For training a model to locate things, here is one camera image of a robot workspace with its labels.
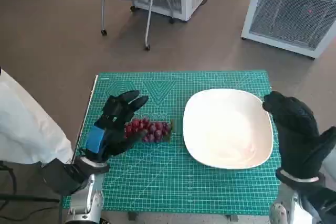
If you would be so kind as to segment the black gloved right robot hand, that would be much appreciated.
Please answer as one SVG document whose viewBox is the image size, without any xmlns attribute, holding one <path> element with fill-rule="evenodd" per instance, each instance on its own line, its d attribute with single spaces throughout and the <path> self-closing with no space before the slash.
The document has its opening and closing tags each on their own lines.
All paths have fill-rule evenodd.
<svg viewBox="0 0 336 224">
<path fill-rule="evenodd" d="M 335 147 L 335 126 L 320 133 L 314 113 L 304 102 L 277 91 L 264 96 L 262 107 L 277 128 L 281 170 L 296 179 L 318 177 Z"/>
</svg>

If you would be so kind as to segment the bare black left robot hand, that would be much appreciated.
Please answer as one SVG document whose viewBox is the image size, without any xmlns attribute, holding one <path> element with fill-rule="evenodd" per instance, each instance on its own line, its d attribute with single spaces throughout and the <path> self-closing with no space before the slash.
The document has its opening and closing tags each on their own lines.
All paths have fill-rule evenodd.
<svg viewBox="0 0 336 224">
<path fill-rule="evenodd" d="M 144 129 L 127 133 L 125 125 L 129 123 L 137 110 L 143 107 L 149 97 L 139 96 L 138 90 L 131 90 L 119 96 L 109 96 L 102 108 L 102 115 L 91 127 L 84 156 L 93 162 L 106 162 L 111 156 L 117 156 L 132 148 L 145 135 Z"/>
</svg>

